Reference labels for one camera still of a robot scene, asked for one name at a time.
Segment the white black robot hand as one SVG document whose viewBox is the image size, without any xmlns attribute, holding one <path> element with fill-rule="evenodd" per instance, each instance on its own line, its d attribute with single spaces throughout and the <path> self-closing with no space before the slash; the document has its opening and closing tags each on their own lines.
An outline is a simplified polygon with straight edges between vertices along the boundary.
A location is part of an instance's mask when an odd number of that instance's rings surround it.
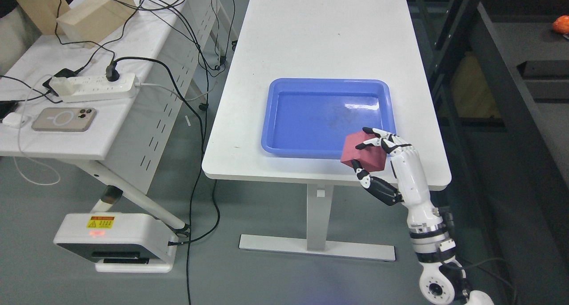
<svg viewBox="0 0 569 305">
<path fill-rule="evenodd" d="M 443 218 L 431 202 L 419 152 L 394 133 L 368 127 L 362 128 L 362 131 L 375 137 L 357 144 L 355 149 L 382 147 L 391 156 L 390 163 L 397 187 L 370 175 L 360 161 L 352 159 L 350 163 L 361 186 L 388 206 L 401 202 L 408 210 L 407 225 L 411 232 L 428 233 L 442 229 Z"/>
</svg>

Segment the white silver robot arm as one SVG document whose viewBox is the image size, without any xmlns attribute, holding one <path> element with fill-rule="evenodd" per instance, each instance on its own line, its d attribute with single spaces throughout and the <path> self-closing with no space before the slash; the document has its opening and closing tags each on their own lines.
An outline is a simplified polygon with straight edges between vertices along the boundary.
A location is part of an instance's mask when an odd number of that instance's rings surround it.
<svg viewBox="0 0 569 305">
<path fill-rule="evenodd" d="M 492 305 L 491 297 L 472 289 L 464 267 L 457 260 L 456 244 L 449 235 L 444 213 L 432 208 L 431 219 L 419 218 L 409 223 L 414 252 L 423 267 L 419 289 L 425 299 L 435 305 L 461 301 L 464 305 Z"/>
</svg>

